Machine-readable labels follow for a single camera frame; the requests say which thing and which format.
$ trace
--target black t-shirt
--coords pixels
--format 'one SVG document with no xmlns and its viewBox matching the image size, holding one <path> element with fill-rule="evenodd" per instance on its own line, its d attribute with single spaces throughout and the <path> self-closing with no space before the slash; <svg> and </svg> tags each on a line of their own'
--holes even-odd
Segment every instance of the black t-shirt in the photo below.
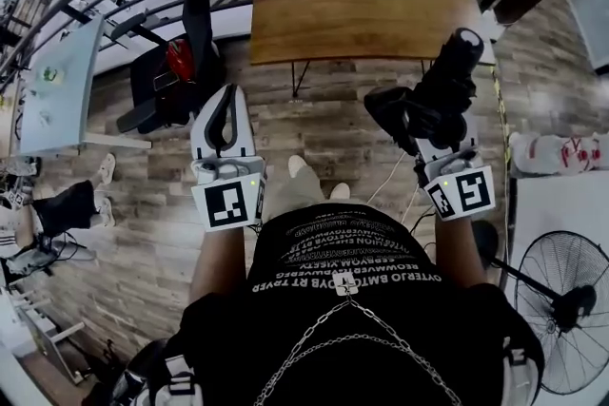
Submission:
<svg viewBox="0 0 609 406">
<path fill-rule="evenodd" d="M 346 301 L 332 277 L 343 271 L 382 323 L 351 304 L 319 320 Z M 268 222 L 246 289 L 191 304 L 166 357 L 184 354 L 206 406 L 255 404 L 282 370 L 265 405 L 453 404 L 443 381 L 461 404 L 490 406 L 501 404 L 506 338 L 542 370 L 539 341 L 499 288 L 458 288 L 402 225 L 325 203 Z"/>
</svg>

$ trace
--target silver chain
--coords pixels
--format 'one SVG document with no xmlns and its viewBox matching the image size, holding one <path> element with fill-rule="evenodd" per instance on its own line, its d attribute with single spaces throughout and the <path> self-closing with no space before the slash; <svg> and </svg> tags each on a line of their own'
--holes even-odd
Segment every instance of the silver chain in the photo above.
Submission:
<svg viewBox="0 0 609 406">
<path fill-rule="evenodd" d="M 309 354 L 317 352 L 318 350 L 320 350 L 322 348 L 328 347 L 330 345 L 335 345 L 337 343 L 341 343 L 341 342 L 344 342 L 344 341 L 347 341 L 347 340 L 353 340 L 353 339 L 372 340 L 372 341 L 374 341 L 376 343 L 380 343 L 382 345 L 387 345 L 387 346 L 389 346 L 391 348 L 394 348 L 396 350 L 400 350 L 400 351 L 408 354 L 415 362 L 417 362 L 427 372 L 427 374 L 429 374 L 431 376 L 431 378 L 433 379 L 433 381 L 436 384 L 438 384 L 440 387 L 442 387 L 444 389 L 444 391 L 446 392 L 446 395 L 452 401 L 453 406 L 462 406 L 462 403 L 461 403 L 461 400 L 459 399 L 459 397 L 455 394 L 455 392 L 452 389 L 450 389 L 448 387 L 448 385 L 446 385 L 446 383 L 442 380 L 442 377 L 440 376 L 440 374 L 438 374 L 436 369 L 434 369 L 434 367 L 427 360 L 425 360 L 420 355 L 416 354 L 412 350 L 412 348 L 410 347 L 408 342 L 406 340 L 404 340 L 403 338 L 401 338 L 396 333 L 396 331 L 393 329 L 393 327 L 391 327 L 391 325 L 385 323 L 382 319 L 377 317 L 372 310 L 369 310 L 368 308 L 364 308 L 358 302 L 356 302 L 352 298 L 351 294 L 349 293 L 348 288 L 346 288 L 346 292 L 347 292 L 347 295 L 346 295 L 346 300 L 345 301 L 343 301 L 340 304 L 337 304 L 330 311 L 328 311 L 327 313 L 324 313 L 323 315 L 321 315 L 317 319 L 317 321 L 304 332 L 303 337 L 298 341 L 298 343 L 296 343 L 296 345 L 294 345 L 294 347 L 292 347 L 292 350 L 291 350 L 289 356 L 284 361 L 282 366 L 279 368 L 279 370 L 275 374 L 273 374 L 271 376 L 270 380 L 268 381 L 266 386 L 263 388 L 262 392 L 258 395 L 258 397 L 256 398 L 256 402 L 254 403 L 254 406 L 263 406 L 265 404 L 265 401 L 273 393 L 273 390 L 275 389 L 275 385 L 277 384 L 277 382 L 279 382 L 279 379 L 282 377 L 284 372 L 289 367 L 291 367 L 293 364 L 295 364 L 296 362 L 298 362 L 302 358 L 308 356 Z M 300 352 L 301 348 L 303 347 L 303 344 L 305 343 L 305 341 L 311 335 L 313 335 L 313 332 L 315 332 L 315 329 L 319 325 L 324 323 L 331 315 L 333 315 L 334 313 L 339 312 L 340 310 L 342 310 L 343 308 L 345 308 L 348 305 L 351 305 L 351 306 L 357 308 L 358 310 L 362 311 L 370 319 L 374 319 L 398 343 L 393 343 L 393 342 L 390 342 L 389 340 L 384 340 L 382 338 L 372 337 L 372 336 L 369 336 L 369 335 L 366 335 L 366 334 L 353 334 L 353 335 L 347 335 L 345 337 L 333 338 L 331 340 L 328 340 L 326 342 L 320 343 L 318 345 L 314 345 L 313 347 L 311 347 L 311 348 L 305 350 L 304 352 L 298 354 Z"/>
</svg>

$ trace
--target desk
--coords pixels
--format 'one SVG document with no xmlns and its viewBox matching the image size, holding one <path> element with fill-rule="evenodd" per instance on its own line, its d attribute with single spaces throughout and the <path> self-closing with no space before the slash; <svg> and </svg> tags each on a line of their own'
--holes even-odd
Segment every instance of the desk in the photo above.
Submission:
<svg viewBox="0 0 609 406">
<path fill-rule="evenodd" d="M 151 148 L 148 141 L 86 133 L 93 68 L 103 28 L 103 17 L 96 17 L 60 43 L 44 49 L 25 74 L 20 154 L 83 142 Z M 64 72 L 60 84 L 36 79 L 37 73 L 47 66 Z"/>
<path fill-rule="evenodd" d="M 434 59 L 456 28 L 477 32 L 495 64 L 476 0 L 254 0 L 250 61 Z"/>
</svg>

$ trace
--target wooden tabletop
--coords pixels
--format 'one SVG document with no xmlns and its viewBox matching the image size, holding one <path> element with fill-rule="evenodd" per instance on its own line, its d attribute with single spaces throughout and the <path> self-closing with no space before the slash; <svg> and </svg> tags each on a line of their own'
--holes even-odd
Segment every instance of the wooden tabletop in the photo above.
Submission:
<svg viewBox="0 0 609 406">
<path fill-rule="evenodd" d="M 250 61 L 434 59 L 461 27 L 482 37 L 493 64 L 476 0 L 254 0 Z"/>
</svg>

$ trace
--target black shorts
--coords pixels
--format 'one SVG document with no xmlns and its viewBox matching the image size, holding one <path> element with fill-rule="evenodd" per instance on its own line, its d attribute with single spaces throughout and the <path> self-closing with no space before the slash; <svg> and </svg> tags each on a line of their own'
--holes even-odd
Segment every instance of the black shorts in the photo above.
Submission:
<svg viewBox="0 0 609 406">
<path fill-rule="evenodd" d="M 90 228 L 97 213 L 91 181 L 73 184 L 59 195 L 31 204 L 42 223 L 45 236 L 53 238 L 71 228 Z"/>
</svg>

